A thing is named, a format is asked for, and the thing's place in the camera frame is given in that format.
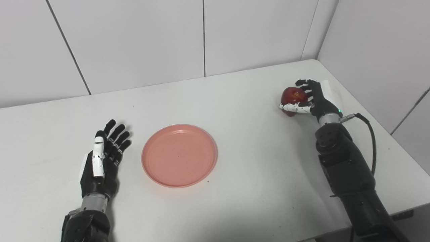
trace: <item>table surface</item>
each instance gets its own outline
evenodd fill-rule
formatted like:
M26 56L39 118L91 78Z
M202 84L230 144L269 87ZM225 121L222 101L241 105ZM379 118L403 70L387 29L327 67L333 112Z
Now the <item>table surface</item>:
M287 117L280 95L297 79L329 79L344 113L372 123L377 192L390 214L430 202L430 176L316 60L0 109L0 234L59 241L64 216L81 204L79 170L94 134L111 118L133 144L109 203L111 241L300 241L350 226L318 163L313 116ZM212 173L187 188L153 182L141 166L148 138L172 124L206 130L218 147ZM364 123L345 123L368 162Z

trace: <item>robotic arm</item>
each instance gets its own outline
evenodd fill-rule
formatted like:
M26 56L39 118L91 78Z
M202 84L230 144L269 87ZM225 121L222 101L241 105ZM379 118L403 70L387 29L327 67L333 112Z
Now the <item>robotic arm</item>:
M373 172L369 169L351 135L341 124L354 116L369 121L361 114L343 117L339 98L328 81L298 80L296 86L307 91L308 100L279 107L316 116L320 124L315 133L319 162L334 196L341 199L355 233L364 242L409 242L376 194L374 168Z
M123 152L131 144L125 126L115 126L109 121L104 130L99 130L94 139L94 149L87 155L80 181L82 205L70 211L64 218L61 242L107 242L111 226L106 216L108 201L117 192L118 165Z

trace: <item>white finger segment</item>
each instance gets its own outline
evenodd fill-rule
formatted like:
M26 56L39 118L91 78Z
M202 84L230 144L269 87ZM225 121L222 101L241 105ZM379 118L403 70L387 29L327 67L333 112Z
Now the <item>white finger segment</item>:
M94 177L104 177L103 154L104 140L97 136L94 139L94 149L92 150L92 173Z
M285 105L280 104L279 108L284 109L285 111L289 112L296 112L296 113L310 113L311 106L304 106L299 107L298 103L287 103Z

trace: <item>red apple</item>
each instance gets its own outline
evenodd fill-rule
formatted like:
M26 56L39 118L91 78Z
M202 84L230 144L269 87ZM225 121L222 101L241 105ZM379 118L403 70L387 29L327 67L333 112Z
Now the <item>red apple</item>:
M303 102L307 101L307 95L306 93L297 87L287 87L284 92L282 93L281 97L281 103L282 105L285 105L287 103L296 103L296 102ZM289 112L282 110L285 114L287 114L289 117L294 116L295 112Z

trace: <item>pink plate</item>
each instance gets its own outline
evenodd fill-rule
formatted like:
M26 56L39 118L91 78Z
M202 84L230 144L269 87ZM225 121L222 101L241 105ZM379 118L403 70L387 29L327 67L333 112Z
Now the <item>pink plate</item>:
M217 149L204 130L177 124L157 131L142 151L142 166L156 183L186 187L203 180L215 166Z

